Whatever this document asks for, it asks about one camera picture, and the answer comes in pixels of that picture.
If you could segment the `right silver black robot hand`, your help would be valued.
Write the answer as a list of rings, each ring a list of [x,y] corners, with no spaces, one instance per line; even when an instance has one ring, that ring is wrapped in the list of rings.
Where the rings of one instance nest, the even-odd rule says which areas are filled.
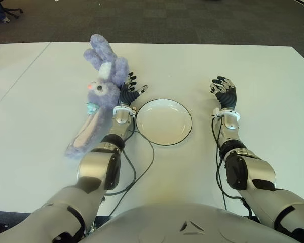
[[[210,84],[210,92],[215,95],[221,109],[235,110],[237,93],[234,83],[222,76],[213,79]]]

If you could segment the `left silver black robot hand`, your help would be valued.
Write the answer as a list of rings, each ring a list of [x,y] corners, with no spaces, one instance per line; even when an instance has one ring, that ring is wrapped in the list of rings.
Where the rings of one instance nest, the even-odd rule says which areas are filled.
[[[130,106],[141,94],[145,93],[148,89],[148,85],[144,85],[141,88],[135,88],[137,84],[137,76],[134,75],[133,72],[128,74],[127,79],[123,83],[120,96],[119,103]]]

